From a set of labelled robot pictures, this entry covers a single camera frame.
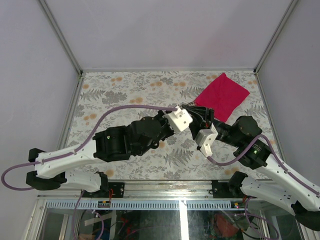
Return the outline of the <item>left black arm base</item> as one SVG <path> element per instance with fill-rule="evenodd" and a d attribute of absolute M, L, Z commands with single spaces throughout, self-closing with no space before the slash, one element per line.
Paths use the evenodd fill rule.
<path fill-rule="evenodd" d="M 111 182 L 109 183 L 108 176 L 103 172 L 97 171 L 95 175 L 99 175 L 100 186 L 97 191 L 88 192 L 84 191 L 84 198 L 116 198 L 122 199 L 125 192 L 124 182 Z"/>

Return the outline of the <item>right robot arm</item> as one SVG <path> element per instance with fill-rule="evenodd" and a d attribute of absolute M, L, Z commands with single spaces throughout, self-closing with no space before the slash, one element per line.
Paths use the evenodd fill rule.
<path fill-rule="evenodd" d="M 243 172 L 237 171 L 228 182 L 233 197 L 242 194 L 260 198 L 287 211 L 303 226 L 320 229 L 320 187 L 287 165 L 275 153 L 270 140 L 252 116 L 242 115 L 233 125 L 214 117 L 214 110 L 203 106 L 184 105 L 193 122 L 189 128 L 197 149 L 214 165 L 225 167 L 239 162 L 264 174 L 282 189 L 266 186 Z M 213 159 L 211 144 L 220 141 L 236 148 L 234 159 L 218 162 Z"/>

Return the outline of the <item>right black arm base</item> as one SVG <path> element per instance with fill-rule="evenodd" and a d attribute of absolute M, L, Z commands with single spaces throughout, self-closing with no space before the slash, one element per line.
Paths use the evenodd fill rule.
<path fill-rule="evenodd" d="M 246 173 L 236 171 L 228 181 L 212 180 L 208 191 L 214 199 L 243 198 L 242 182 L 248 177 Z"/>

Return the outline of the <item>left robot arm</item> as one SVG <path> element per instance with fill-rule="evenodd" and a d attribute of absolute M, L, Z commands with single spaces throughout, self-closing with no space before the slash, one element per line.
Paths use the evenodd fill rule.
<path fill-rule="evenodd" d="M 127 126 L 109 127 L 97 132 L 84 146 L 77 144 L 54 152 L 31 149 L 29 158 L 40 163 L 26 174 L 26 184 L 39 191 L 64 186 L 105 197 L 110 190 L 107 175 L 99 170 L 87 174 L 79 168 L 125 161 L 157 149 L 161 141 L 174 134 L 164 114 L 160 110 L 154 117 L 146 116 Z"/>

